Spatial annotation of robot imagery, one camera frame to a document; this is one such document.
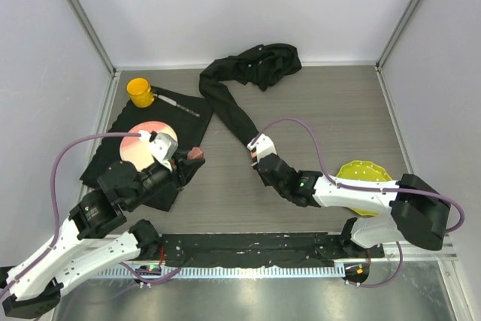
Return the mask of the nail polish bottle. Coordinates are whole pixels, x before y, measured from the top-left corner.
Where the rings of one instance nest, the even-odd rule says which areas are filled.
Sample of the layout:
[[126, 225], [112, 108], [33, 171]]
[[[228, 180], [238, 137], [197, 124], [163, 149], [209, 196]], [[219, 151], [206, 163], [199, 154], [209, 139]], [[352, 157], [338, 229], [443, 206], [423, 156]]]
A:
[[187, 153], [188, 160], [202, 160], [204, 159], [204, 152], [199, 147], [193, 147]]

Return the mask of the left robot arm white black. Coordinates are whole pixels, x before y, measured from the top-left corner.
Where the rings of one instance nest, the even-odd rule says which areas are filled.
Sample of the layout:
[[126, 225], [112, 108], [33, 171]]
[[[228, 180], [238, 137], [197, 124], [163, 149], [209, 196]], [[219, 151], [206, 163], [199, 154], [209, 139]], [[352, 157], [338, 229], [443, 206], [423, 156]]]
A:
[[26, 261], [1, 269], [5, 316], [36, 319], [57, 306], [82, 282], [117, 263], [151, 260], [160, 250], [160, 235], [148, 220], [139, 220], [108, 244], [89, 247], [126, 223], [127, 212], [154, 203], [170, 210], [178, 192], [205, 163], [202, 151], [174, 153], [138, 171], [127, 161], [111, 164], [51, 238]]

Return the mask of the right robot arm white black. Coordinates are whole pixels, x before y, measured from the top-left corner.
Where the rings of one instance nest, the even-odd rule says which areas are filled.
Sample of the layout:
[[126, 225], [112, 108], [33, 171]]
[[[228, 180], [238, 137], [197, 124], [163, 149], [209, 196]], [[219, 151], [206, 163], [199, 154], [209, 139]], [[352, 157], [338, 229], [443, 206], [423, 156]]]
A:
[[379, 244], [407, 241], [423, 250], [443, 247], [450, 205], [419, 177], [372, 183], [347, 180], [320, 171], [297, 171], [271, 153], [254, 166], [266, 186], [299, 207], [346, 207], [374, 212], [375, 217], [346, 221], [340, 250], [358, 256]]

